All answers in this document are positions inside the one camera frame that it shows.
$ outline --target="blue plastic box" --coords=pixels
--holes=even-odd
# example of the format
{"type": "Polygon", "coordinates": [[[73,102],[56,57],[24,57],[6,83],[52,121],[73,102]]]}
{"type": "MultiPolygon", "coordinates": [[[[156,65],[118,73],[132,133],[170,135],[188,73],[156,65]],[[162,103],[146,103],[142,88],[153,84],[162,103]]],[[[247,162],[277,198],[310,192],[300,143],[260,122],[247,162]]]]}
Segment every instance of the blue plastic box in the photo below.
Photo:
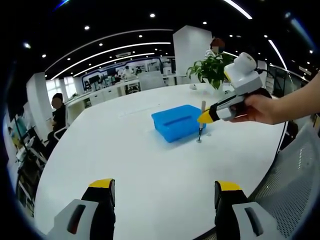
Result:
{"type": "Polygon", "coordinates": [[[155,129],[168,143],[199,132],[198,117],[201,109],[183,105],[151,115],[155,129]]]}

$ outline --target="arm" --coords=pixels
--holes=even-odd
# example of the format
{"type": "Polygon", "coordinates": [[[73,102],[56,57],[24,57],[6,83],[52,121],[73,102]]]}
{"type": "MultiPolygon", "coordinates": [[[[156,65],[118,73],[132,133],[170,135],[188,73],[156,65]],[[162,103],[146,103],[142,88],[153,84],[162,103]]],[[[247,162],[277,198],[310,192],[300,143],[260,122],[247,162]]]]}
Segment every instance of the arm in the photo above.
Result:
{"type": "Polygon", "coordinates": [[[244,102],[246,112],[231,122],[254,121],[273,125],[320,113],[320,73],[303,88],[280,99],[251,95],[244,102]]]}
{"type": "Polygon", "coordinates": [[[320,113],[320,72],[303,88],[277,100],[275,112],[277,123],[320,113]]]}

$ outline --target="curved light strip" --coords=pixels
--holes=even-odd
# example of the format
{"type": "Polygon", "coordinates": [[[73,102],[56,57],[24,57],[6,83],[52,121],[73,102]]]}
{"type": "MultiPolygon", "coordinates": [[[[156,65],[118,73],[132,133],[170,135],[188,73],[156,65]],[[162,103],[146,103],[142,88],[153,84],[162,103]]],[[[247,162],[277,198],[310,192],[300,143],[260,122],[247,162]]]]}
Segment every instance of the curved light strip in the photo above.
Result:
{"type": "Polygon", "coordinates": [[[239,56],[234,55],[234,54],[232,54],[232,53],[230,53],[230,52],[227,52],[227,51],[223,51],[223,53],[224,53],[224,54],[228,54],[228,55],[230,55],[230,56],[234,56],[234,57],[236,57],[236,58],[239,57],[239,56]]]}
{"type": "Polygon", "coordinates": [[[278,48],[277,48],[276,45],[274,44],[274,42],[273,42],[272,40],[270,40],[270,39],[269,39],[268,41],[269,41],[270,45],[273,47],[273,49],[274,49],[274,51],[276,52],[276,54],[278,55],[278,57],[279,57],[280,61],[282,62],[282,65],[284,66],[284,68],[285,68],[286,70],[288,70],[287,65],[285,64],[285,61],[284,61],[284,59],[282,58],[282,56],[281,56],[278,48]]]}
{"type": "Polygon", "coordinates": [[[149,53],[137,54],[137,55],[132,55],[132,56],[131,55],[130,56],[124,56],[124,57],[120,57],[120,58],[113,59],[113,60],[110,60],[110,61],[106,61],[106,62],[100,63],[98,65],[89,67],[88,69],[83,70],[83,71],[77,73],[76,75],[73,75],[73,77],[76,77],[76,76],[78,76],[80,74],[83,74],[84,72],[86,72],[88,70],[94,69],[94,68],[99,67],[101,65],[112,63],[114,61],[119,61],[119,60],[122,60],[122,59],[128,59],[128,58],[139,57],[139,56],[153,55],[153,54],[155,54],[155,53],[154,52],[149,52],[149,53]]]}
{"type": "Polygon", "coordinates": [[[132,45],[127,45],[127,46],[120,46],[120,47],[116,47],[116,48],[113,48],[113,49],[110,49],[110,50],[107,50],[107,51],[102,51],[102,52],[99,52],[95,55],[92,55],[92,56],[89,56],[85,59],[82,59],[78,62],[76,62],[75,64],[72,64],[71,66],[68,66],[66,69],[62,70],[61,72],[59,72],[57,75],[55,75],[54,77],[51,78],[51,80],[55,79],[56,77],[58,77],[59,75],[63,74],[65,71],[69,70],[70,68],[73,68],[74,66],[88,60],[88,59],[91,59],[91,58],[94,58],[96,56],[99,56],[101,54],[105,54],[105,53],[109,53],[109,52],[112,52],[112,51],[115,51],[115,50],[119,50],[119,49],[125,49],[125,48],[131,48],[131,47],[136,47],[136,46],[144,46],[144,45],[155,45],[155,44],[171,44],[171,42],[146,42],[146,43],[138,43],[138,44],[132,44],[132,45]]]}
{"type": "Polygon", "coordinates": [[[242,13],[247,19],[251,20],[252,16],[250,16],[249,13],[247,13],[245,10],[243,10],[238,4],[236,4],[235,2],[231,1],[231,0],[223,0],[225,1],[227,4],[230,4],[232,7],[234,7],[235,9],[237,9],[240,13],[242,13]]]}
{"type": "Polygon", "coordinates": [[[86,46],[88,46],[90,44],[96,43],[96,42],[101,41],[103,39],[108,39],[108,38],[112,38],[112,37],[115,37],[115,36],[119,36],[119,35],[122,35],[122,34],[131,34],[131,33],[136,33],[136,32],[147,32],[147,31],[173,31],[173,30],[172,29],[161,29],[161,28],[160,29],[157,29],[157,28],[156,29],[154,29],[154,28],[152,28],[152,29],[140,29],[140,30],[124,31],[124,32],[115,33],[115,34],[112,34],[112,35],[109,35],[109,36],[104,36],[104,37],[101,37],[101,38],[96,39],[94,41],[88,42],[85,45],[82,45],[82,46],[76,48],[75,50],[72,50],[71,52],[67,53],[66,55],[64,55],[63,57],[59,58],[57,61],[55,61],[51,66],[49,66],[45,70],[45,72],[48,71],[57,62],[59,62],[62,59],[64,59],[66,56],[68,56],[68,55],[74,53],[75,51],[78,51],[79,49],[82,49],[82,48],[84,48],[84,47],[86,47],[86,46]]]}

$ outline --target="human hand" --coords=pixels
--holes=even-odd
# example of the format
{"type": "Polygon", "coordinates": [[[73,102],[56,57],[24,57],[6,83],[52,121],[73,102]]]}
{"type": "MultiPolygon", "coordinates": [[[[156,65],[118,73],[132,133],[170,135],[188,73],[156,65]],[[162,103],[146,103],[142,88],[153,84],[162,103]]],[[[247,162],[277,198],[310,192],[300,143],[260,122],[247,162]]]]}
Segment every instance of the human hand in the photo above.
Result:
{"type": "Polygon", "coordinates": [[[263,95],[251,95],[244,100],[244,103],[247,106],[246,111],[230,122],[252,121],[270,125],[279,123],[279,114],[276,111],[276,99],[263,95]]]}

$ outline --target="person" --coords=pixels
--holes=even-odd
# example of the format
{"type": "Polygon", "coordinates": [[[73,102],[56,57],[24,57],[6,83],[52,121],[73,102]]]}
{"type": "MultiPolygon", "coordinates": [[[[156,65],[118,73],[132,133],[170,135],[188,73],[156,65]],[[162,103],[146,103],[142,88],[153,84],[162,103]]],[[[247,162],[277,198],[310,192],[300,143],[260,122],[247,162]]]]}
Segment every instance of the person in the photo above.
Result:
{"type": "Polygon", "coordinates": [[[231,120],[275,125],[320,113],[320,72],[304,87],[279,99],[251,95],[244,100],[247,110],[231,120]]]}
{"type": "Polygon", "coordinates": [[[114,83],[116,84],[116,83],[119,83],[120,81],[121,81],[121,77],[119,77],[118,74],[116,73],[114,75],[114,83]]]}
{"type": "Polygon", "coordinates": [[[208,56],[217,56],[219,53],[222,53],[225,50],[225,42],[218,37],[213,37],[210,43],[210,48],[204,53],[204,57],[207,58],[208,56]]]}
{"type": "Polygon", "coordinates": [[[140,74],[140,73],[142,73],[142,70],[141,70],[141,68],[138,66],[138,67],[136,68],[136,70],[135,70],[135,75],[138,75],[138,74],[140,74]]]}
{"type": "Polygon", "coordinates": [[[125,77],[125,78],[131,78],[133,75],[132,75],[132,71],[129,69],[129,66],[125,66],[124,68],[124,71],[122,73],[122,75],[125,77]]]}
{"type": "MultiPolygon", "coordinates": [[[[54,150],[55,146],[58,143],[58,140],[54,136],[55,132],[63,129],[66,126],[66,106],[63,103],[62,93],[56,93],[52,97],[51,105],[56,110],[52,113],[52,115],[53,115],[53,121],[52,121],[53,131],[48,134],[48,136],[47,136],[48,143],[45,146],[47,158],[50,156],[50,154],[52,153],[52,151],[54,150]]],[[[57,134],[57,137],[61,138],[64,132],[65,132],[65,130],[59,132],[57,134]]]]}

